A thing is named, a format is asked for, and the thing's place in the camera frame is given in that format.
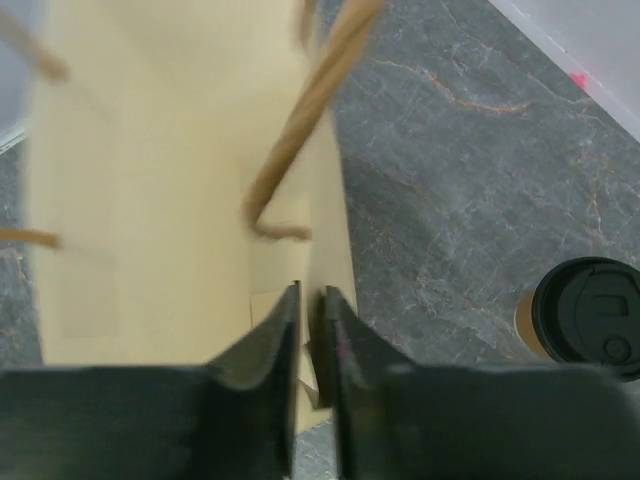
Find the paper bag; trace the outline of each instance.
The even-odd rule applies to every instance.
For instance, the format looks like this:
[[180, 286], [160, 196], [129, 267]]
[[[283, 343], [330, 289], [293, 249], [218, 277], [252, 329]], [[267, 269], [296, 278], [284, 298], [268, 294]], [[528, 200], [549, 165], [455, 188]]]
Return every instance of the paper bag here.
[[[244, 191], [312, 65], [299, 0], [56, 0], [42, 41], [69, 78], [34, 77], [24, 164], [44, 361], [198, 364], [246, 334], [293, 281], [355, 305], [339, 153], [326, 115], [265, 218], [311, 242], [246, 231]], [[308, 358], [301, 381], [315, 386]], [[298, 430], [327, 418], [299, 385]]]

